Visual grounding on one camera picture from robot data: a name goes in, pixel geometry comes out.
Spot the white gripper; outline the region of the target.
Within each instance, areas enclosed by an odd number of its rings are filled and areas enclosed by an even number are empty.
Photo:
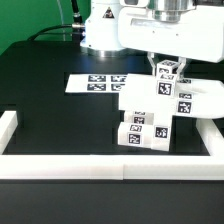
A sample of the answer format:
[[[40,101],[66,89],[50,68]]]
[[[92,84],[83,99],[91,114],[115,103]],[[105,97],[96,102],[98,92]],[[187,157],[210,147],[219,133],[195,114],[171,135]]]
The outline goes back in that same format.
[[[224,2],[209,0],[120,0],[118,38],[125,48],[146,51],[152,71],[154,53],[177,56],[177,78],[187,59],[224,60]]]

